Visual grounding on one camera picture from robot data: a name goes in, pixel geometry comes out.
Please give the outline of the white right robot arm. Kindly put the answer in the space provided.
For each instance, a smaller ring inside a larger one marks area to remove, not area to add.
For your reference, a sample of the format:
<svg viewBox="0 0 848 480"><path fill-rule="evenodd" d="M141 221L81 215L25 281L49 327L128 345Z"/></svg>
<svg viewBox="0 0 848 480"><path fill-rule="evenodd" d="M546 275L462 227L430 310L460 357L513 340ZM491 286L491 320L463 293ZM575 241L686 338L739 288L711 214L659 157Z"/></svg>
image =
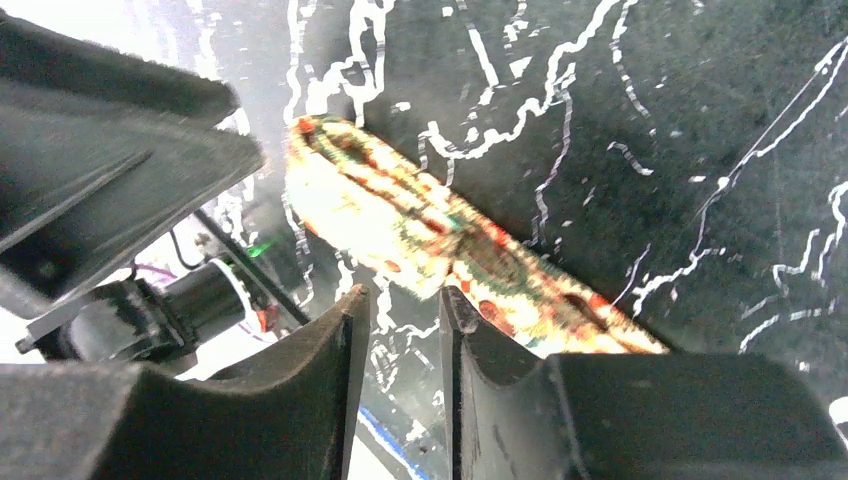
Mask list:
<svg viewBox="0 0 848 480"><path fill-rule="evenodd" d="M804 382L757 356L539 359L441 291L453 479L843 479L845 442ZM1 369L5 479L344 479L368 343L367 289L205 381L194 351L248 311L205 265L130 277L33 322Z"/></svg>

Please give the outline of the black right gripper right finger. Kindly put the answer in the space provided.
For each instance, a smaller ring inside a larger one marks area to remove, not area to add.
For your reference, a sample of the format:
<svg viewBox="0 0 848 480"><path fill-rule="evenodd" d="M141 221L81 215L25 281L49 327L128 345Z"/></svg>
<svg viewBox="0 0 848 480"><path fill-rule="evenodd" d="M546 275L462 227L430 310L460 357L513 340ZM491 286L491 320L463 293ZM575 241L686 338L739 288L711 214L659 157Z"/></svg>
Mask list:
<svg viewBox="0 0 848 480"><path fill-rule="evenodd" d="M843 479L846 441L799 375L724 354L539 358L438 295L454 479Z"/></svg>

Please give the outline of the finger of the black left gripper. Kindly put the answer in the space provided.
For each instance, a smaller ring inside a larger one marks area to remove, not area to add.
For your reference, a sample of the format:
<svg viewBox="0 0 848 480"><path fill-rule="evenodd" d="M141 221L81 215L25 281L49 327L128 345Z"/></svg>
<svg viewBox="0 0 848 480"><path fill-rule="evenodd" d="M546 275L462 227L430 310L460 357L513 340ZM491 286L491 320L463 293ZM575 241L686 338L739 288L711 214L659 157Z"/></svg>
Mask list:
<svg viewBox="0 0 848 480"><path fill-rule="evenodd" d="M35 318L258 170L227 85L1 20L1 304Z"/></svg>

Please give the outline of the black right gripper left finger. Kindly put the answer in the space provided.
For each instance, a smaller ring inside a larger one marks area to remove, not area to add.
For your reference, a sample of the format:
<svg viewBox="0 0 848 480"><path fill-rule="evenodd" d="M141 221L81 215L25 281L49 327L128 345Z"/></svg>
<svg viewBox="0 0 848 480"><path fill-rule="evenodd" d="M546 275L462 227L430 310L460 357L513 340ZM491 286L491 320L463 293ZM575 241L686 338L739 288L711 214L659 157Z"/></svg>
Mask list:
<svg viewBox="0 0 848 480"><path fill-rule="evenodd" d="M366 286L203 381L143 362L5 364L5 479L344 479L370 332Z"/></svg>

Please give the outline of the cream flamingo paisley tie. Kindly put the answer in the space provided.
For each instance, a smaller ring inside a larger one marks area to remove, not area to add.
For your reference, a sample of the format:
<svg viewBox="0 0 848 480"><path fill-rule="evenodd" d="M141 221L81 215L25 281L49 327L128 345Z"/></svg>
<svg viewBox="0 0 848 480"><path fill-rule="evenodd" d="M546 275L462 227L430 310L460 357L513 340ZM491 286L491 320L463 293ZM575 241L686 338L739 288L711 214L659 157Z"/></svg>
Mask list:
<svg viewBox="0 0 848 480"><path fill-rule="evenodd" d="M414 294L458 289L484 320L534 354L663 354L664 343L514 239L433 175L348 120L290 127L289 202L334 249Z"/></svg>

